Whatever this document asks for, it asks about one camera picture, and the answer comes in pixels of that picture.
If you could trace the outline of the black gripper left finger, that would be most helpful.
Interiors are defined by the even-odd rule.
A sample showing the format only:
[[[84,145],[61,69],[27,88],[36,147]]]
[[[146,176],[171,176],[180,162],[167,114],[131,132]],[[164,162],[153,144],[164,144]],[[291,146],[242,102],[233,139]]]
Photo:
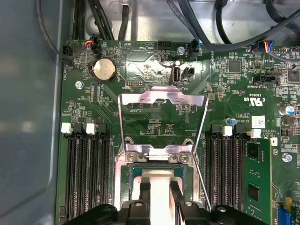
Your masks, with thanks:
[[[127,201],[120,210],[99,205],[66,222],[67,225],[150,225],[150,182],[140,183],[138,200]]]

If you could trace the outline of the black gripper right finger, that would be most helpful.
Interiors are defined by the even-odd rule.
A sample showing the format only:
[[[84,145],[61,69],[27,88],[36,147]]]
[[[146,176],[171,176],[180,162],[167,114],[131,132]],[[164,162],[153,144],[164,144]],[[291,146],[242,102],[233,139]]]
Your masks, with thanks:
[[[170,182],[175,203],[175,217],[185,225],[264,225],[265,223],[227,205],[217,205],[212,211],[199,206],[198,202],[185,201],[177,181]]]

